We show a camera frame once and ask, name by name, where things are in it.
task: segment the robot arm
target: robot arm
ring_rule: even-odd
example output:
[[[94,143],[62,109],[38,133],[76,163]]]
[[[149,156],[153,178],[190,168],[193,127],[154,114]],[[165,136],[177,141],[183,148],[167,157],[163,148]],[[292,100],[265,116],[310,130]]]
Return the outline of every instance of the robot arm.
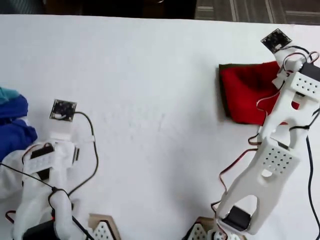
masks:
[[[286,181],[302,159],[299,150],[305,143],[309,128],[293,128],[290,131],[289,145],[273,139],[272,132],[282,122],[286,122],[290,128],[308,126],[320,104],[320,68],[307,62],[310,55],[287,61],[288,56],[293,56],[295,48],[291,47],[291,40],[279,29],[262,42],[273,52],[280,65],[273,83],[278,88],[280,83],[285,83],[272,113],[260,129],[261,145],[249,166],[222,195],[216,211],[217,223],[238,234],[256,234],[271,214]],[[298,109],[293,108],[292,102],[299,104]],[[265,170],[270,173],[268,177],[263,175]],[[249,195],[257,197],[256,210],[252,215],[235,206],[238,201]]]

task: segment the red wire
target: red wire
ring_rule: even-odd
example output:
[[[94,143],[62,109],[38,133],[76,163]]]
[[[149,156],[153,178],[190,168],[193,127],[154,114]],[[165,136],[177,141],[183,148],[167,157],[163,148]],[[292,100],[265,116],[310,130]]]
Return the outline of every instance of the red wire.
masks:
[[[15,213],[16,213],[15,210],[10,210],[5,213],[5,218],[12,224],[14,224],[15,221],[9,216],[9,214],[15,214]]]
[[[246,153],[251,152],[251,151],[257,151],[257,150],[258,150],[257,148],[249,148],[249,149],[245,150],[233,163],[231,163],[226,169],[224,169],[223,171],[220,172],[219,179],[224,187],[225,192],[227,192],[228,189],[225,185],[225,182],[222,179],[222,175],[225,174],[226,172],[228,172],[234,165],[236,165],[244,157],[244,155],[246,155]]]

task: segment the dark floor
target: dark floor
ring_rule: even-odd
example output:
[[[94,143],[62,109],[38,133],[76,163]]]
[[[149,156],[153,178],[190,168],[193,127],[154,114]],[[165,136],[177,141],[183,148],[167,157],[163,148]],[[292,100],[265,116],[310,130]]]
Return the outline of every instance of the dark floor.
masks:
[[[195,19],[320,25],[320,0],[197,0]]]

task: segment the red fabric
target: red fabric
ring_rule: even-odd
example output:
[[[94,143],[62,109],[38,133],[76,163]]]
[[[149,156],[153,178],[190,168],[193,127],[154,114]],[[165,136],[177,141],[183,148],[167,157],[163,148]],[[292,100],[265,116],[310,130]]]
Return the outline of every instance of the red fabric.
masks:
[[[272,80],[277,77],[276,61],[253,66],[231,67],[220,72],[231,118],[237,123],[262,125],[265,112],[257,109],[257,101],[277,93]],[[278,95],[263,100],[259,108],[271,113]]]

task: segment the blue cloth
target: blue cloth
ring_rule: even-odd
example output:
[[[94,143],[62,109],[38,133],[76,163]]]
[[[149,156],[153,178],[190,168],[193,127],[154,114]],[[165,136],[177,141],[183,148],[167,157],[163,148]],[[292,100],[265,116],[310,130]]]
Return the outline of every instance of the blue cloth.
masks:
[[[38,138],[32,126],[28,126],[22,119],[17,119],[27,116],[28,102],[25,97],[13,97],[14,91],[6,96],[7,101],[0,104],[0,162],[9,153],[26,149]]]

